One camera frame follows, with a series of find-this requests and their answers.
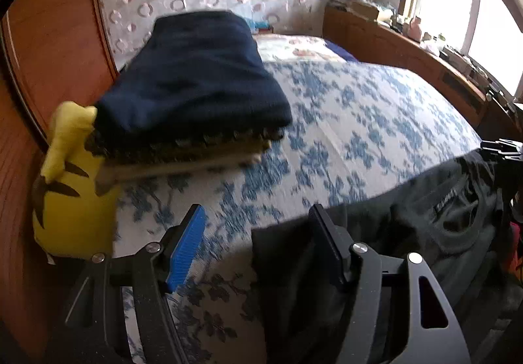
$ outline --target folded navy blanket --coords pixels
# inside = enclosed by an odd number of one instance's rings
[[[158,18],[147,44],[96,108],[95,129],[115,147],[292,122],[247,23],[226,11]]]

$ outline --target bed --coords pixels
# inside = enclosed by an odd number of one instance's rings
[[[258,165],[124,186],[116,256],[178,224],[192,203],[208,222],[184,286],[169,298],[191,362],[265,363],[250,231],[319,202],[364,200],[480,144],[465,119],[414,73],[340,57],[320,38],[255,37],[294,117]],[[124,289],[134,362],[143,362],[132,291]]]

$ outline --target wooden shelf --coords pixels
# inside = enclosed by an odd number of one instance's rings
[[[374,21],[332,7],[325,9],[323,37],[358,60],[409,69],[438,90],[475,128],[488,106],[485,94],[439,57]]]

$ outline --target red object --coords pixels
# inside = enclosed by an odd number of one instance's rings
[[[508,255],[508,259],[501,264],[501,267],[504,271],[510,272],[511,274],[516,275],[517,278],[521,279],[521,271],[518,268],[521,258],[518,257],[518,243],[519,243],[519,235],[521,233],[519,225],[511,222],[511,228],[512,228],[512,250],[511,253]]]

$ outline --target pikachu plush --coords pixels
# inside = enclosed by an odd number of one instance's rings
[[[96,108],[71,101],[53,114],[49,150],[32,191],[35,240],[51,256],[112,254],[119,187],[96,186],[104,159],[84,148],[95,118]]]

